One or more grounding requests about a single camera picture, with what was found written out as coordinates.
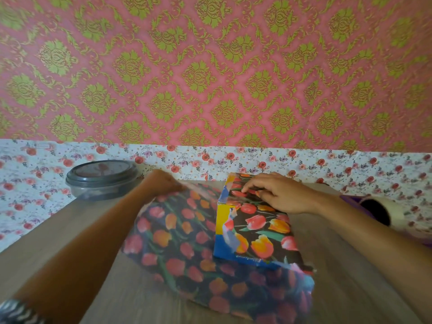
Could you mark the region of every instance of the container lid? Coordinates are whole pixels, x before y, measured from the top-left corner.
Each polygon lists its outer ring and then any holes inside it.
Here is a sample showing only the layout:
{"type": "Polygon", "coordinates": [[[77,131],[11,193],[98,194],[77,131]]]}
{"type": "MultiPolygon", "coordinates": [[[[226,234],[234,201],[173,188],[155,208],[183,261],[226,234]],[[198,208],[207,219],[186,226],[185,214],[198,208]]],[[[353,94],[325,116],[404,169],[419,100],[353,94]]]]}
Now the container lid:
{"type": "Polygon", "coordinates": [[[106,187],[136,179],[138,169],[125,160],[100,160],[72,168],[66,175],[66,184],[76,187],[106,187]]]}

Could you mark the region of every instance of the damask wallpaper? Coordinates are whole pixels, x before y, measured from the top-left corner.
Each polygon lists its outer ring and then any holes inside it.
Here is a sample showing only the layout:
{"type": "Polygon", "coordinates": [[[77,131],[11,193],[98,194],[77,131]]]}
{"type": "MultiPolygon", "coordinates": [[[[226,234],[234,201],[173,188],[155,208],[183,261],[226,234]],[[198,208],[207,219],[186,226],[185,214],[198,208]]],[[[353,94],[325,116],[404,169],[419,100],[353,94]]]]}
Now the damask wallpaper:
{"type": "Polygon", "coordinates": [[[0,0],[0,137],[432,150],[430,0],[0,0]]]}

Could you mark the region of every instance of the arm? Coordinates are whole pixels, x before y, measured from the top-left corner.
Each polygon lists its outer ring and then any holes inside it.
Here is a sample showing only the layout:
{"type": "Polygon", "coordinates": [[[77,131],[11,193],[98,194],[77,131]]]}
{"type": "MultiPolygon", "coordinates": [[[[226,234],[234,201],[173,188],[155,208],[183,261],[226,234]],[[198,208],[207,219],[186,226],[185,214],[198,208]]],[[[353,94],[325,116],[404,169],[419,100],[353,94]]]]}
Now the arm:
{"type": "Polygon", "coordinates": [[[365,216],[337,196],[328,195],[277,173],[260,174],[245,184],[264,188],[259,196],[287,213],[326,218],[332,227],[377,267],[426,323],[432,323],[432,251],[365,216]]]}
{"type": "Polygon", "coordinates": [[[170,174],[155,170],[95,223],[82,231],[13,296],[53,323],[79,323],[105,281],[142,206],[181,190],[170,174]]]}

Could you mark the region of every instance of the floral wallpaper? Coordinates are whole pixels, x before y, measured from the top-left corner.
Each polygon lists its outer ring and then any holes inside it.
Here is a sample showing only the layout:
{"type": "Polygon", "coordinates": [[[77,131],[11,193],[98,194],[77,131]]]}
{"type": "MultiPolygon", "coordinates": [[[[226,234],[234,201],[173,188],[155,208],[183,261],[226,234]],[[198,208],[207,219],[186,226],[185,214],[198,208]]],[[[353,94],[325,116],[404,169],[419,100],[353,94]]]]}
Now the floral wallpaper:
{"type": "Polygon", "coordinates": [[[430,152],[429,0],[0,0],[0,137],[430,152]]]}
{"type": "Polygon", "coordinates": [[[65,184],[73,166],[104,159],[133,161],[142,174],[164,169],[183,180],[224,181],[230,172],[277,171],[348,195],[397,200],[411,229],[432,234],[429,153],[0,139],[0,251],[74,199],[65,184]]]}

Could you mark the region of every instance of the person's right hand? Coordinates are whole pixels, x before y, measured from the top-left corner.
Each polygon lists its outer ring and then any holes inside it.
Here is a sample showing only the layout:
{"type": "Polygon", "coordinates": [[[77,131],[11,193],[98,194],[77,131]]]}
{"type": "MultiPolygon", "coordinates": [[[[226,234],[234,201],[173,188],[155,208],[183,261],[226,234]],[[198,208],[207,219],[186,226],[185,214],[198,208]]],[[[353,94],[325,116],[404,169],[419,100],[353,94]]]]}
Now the person's right hand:
{"type": "Polygon", "coordinates": [[[273,208],[291,214],[318,214],[321,202],[331,197],[275,172],[255,176],[241,191],[246,192],[252,187],[263,188],[264,190],[257,193],[263,201],[273,208]]]}

